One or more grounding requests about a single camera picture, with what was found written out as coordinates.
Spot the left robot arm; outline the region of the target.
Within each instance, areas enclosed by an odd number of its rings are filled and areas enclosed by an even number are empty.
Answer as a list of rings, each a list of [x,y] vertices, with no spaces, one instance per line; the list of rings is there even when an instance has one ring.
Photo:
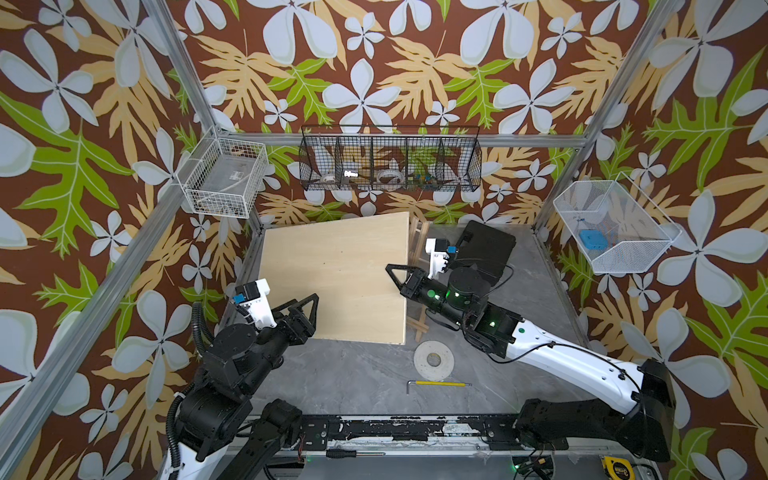
[[[202,363],[169,407],[168,452],[159,478],[215,478],[217,465],[253,410],[254,394],[283,364],[288,348],[315,334],[318,303],[315,294],[291,300],[273,309],[273,327],[257,330],[238,323],[218,334],[208,329],[201,303],[193,304],[192,336]]]

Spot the yellow handled hex key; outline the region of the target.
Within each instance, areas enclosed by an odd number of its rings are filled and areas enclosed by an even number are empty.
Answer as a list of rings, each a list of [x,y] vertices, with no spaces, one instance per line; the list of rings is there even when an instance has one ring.
[[[429,381],[429,380],[408,380],[406,382],[406,395],[410,395],[410,391],[414,386],[436,386],[436,387],[455,387],[455,388],[467,388],[473,386],[469,382],[449,382],[449,381]]]

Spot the yellow tape measure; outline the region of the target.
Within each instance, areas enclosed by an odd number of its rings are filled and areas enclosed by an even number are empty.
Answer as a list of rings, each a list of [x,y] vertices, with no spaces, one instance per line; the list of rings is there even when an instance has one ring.
[[[635,480],[632,464],[623,458],[604,456],[601,458],[603,471],[610,480]]]

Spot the white tape roll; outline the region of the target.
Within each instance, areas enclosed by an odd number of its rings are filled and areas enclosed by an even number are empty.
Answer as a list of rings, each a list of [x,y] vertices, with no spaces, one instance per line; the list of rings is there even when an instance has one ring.
[[[425,341],[414,351],[417,373],[428,381],[443,381],[451,376],[455,359],[451,349],[439,341]]]

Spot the blue object in basket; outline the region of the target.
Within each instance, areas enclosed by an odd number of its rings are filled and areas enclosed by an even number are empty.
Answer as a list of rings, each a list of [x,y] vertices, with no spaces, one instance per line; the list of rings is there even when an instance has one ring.
[[[607,237],[600,230],[581,230],[579,239],[589,251],[605,251],[610,247]]]

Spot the plywood canvas board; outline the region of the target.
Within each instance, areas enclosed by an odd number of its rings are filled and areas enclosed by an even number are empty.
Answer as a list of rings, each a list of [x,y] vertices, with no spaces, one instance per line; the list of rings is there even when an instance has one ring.
[[[317,294],[316,339],[403,345],[406,299],[385,267],[407,262],[406,212],[270,229],[258,274],[271,306]]]

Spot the black screwdriver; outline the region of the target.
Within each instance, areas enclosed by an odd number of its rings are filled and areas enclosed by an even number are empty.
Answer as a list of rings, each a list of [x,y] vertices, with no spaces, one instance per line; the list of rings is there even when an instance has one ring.
[[[325,452],[325,456],[329,459],[381,457],[385,455],[386,455],[385,452],[347,450],[347,449],[328,449]]]

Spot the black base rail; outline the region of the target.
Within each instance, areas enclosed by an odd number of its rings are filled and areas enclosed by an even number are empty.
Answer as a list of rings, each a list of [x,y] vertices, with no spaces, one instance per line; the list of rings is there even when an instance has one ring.
[[[321,452],[365,443],[403,447],[477,445],[481,450],[517,450],[537,444],[516,414],[305,415],[296,449]]]

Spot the black plastic case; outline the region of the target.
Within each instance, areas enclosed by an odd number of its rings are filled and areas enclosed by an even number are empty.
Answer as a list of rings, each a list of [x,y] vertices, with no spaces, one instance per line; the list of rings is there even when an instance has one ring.
[[[514,235],[472,220],[457,240],[457,254],[450,267],[473,268],[495,286],[502,279],[515,246]]]

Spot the white mesh basket right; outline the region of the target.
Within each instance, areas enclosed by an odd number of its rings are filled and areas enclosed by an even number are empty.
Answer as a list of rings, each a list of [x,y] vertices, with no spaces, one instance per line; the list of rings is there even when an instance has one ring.
[[[572,182],[554,207],[594,273],[645,273],[671,249],[682,228],[626,174],[613,180]],[[610,247],[589,251],[581,230],[600,230]]]

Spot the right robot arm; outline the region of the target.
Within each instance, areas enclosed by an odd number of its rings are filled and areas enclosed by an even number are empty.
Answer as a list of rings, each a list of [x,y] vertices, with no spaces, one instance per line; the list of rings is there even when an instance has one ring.
[[[521,442],[538,447],[566,438],[605,439],[640,458],[670,460],[676,398],[661,361],[620,361],[566,341],[491,303],[490,284],[471,268],[454,271],[448,284],[415,266],[389,264],[385,271],[401,296],[439,315],[442,325],[492,361],[522,362],[591,394],[583,401],[526,400],[514,426]]]

